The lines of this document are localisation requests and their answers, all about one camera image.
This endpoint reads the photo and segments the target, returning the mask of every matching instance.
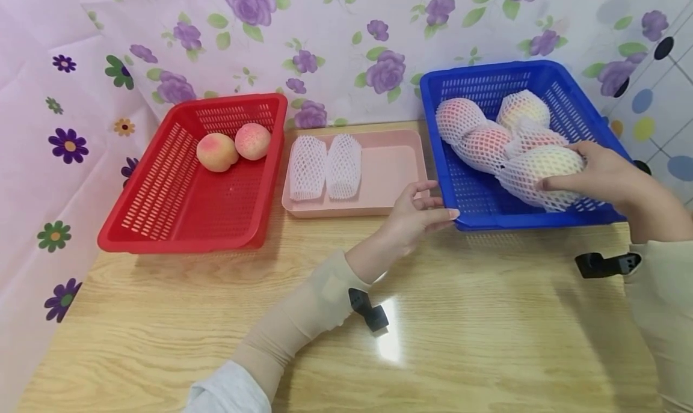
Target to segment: small flower sticker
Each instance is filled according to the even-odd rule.
[[[134,88],[132,75],[123,62],[120,61],[120,58],[115,56],[106,56],[106,61],[111,66],[106,67],[105,73],[113,78],[113,85],[116,87],[122,87],[124,84],[128,90],[132,90]]]
[[[74,302],[81,286],[82,283],[77,284],[77,280],[74,278],[70,278],[65,285],[56,285],[53,289],[53,298],[46,300],[44,303],[44,308],[50,309],[46,314],[46,321],[49,322],[55,318],[56,322],[63,322],[63,318],[65,318],[65,314],[67,314],[70,305]]]
[[[51,97],[46,98],[46,104],[48,105],[48,109],[53,111],[55,114],[63,114],[63,107],[60,106],[57,100]]]
[[[113,131],[120,136],[130,136],[134,133],[134,124],[129,121],[129,118],[121,118],[114,123]]]
[[[128,163],[128,165],[120,169],[120,174],[122,174],[123,177],[126,178],[126,181],[123,182],[123,188],[125,188],[125,186],[128,184],[128,181],[129,179],[131,179],[132,173],[137,168],[137,165],[140,163],[140,160],[137,158],[126,158],[126,162]]]
[[[48,249],[48,252],[55,252],[55,249],[63,249],[65,242],[72,239],[72,234],[69,234],[70,226],[64,225],[62,221],[50,222],[44,225],[44,230],[36,235],[39,239],[39,248]]]
[[[72,161],[81,164],[84,161],[84,156],[88,154],[88,149],[85,147],[87,140],[81,136],[77,136],[77,132],[74,129],[68,129],[65,132],[64,129],[58,127],[55,130],[56,136],[49,136],[49,143],[55,145],[53,149],[53,156],[56,158],[63,157],[63,162],[66,164],[71,164]]]
[[[77,69],[77,63],[72,61],[72,58],[65,57],[63,54],[60,54],[57,57],[53,57],[53,66],[58,68],[59,71],[65,72],[66,74],[74,72]]]

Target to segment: right hand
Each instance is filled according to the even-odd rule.
[[[611,203],[622,213],[630,205],[638,204],[645,193],[661,188],[656,180],[614,150],[592,141],[581,141],[567,148],[587,159],[585,170],[569,176],[546,177],[537,183],[537,189],[577,192]]]

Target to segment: foam fruit net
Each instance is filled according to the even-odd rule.
[[[320,198],[325,185],[327,145],[315,136],[301,135],[291,146],[289,193],[294,201]]]
[[[498,174],[507,161],[505,146],[510,142],[510,132],[491,122],[474,130],[452,146],[452,150],[465,164],[484,173]]]
[[[505,154],[508,159],[512,159],[542,145],[559,145],[563,147],[567,144],[567,139],[562,135],[551,129],[546,129],[546,127],[541,127],[527,118],[521,118],[518,127],[516,127],[513,133],[513,140],[505,147]]]
[[[510,159],[497,179],[505,190],[529,205],[543,207],[547,212],[565,212],[580,199],[579,194],[539,191],[535,186],[546,177],[575,174],[584,168],[584,159],[569,148],[545,145]]]
[[[461,142],[473,130],[486,124],[486,117],[473,100],[455,98],[444,100],[435,114],[438,132],[450,145]]]
[[[497,120],[506,129],[514,131],[523,117],[546,129],[551,124],[549,107],[529,90],[506,96],[500,105]]]
[[[361,182],[361,144],[351,135],[334,137],[327,154],[327,194],[334,200],[352,198]]]

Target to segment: black clip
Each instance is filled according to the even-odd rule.
[[[389,325],[382,305],[372,308],[371,300],[365,291],[348,289],[348,298],[351,301],[351,308],[365,319],[371,332],[377,332]]]
[[[607,278],[614,275],[628,275],[633,272],[642,258],[638,254],[628,253],[605,259],[598,252],[582,254],[575,257],[575,264],[580,275],[586,280]]]

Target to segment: wooden table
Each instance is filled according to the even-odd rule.
[[[270,305],[383,220],[295,219],[281,207],[280,177],[259,250],[102,253],[19,411],[182,408],[191,382],[224,363]],[[653,363],[621,280],[582,280],[573,263],[584,252],[622,253],[627,242],[625,225],[438,233],[371,292],[388,334],[374,337],[352,317],[320,336],[288,368],[274,411],[655,412]]]

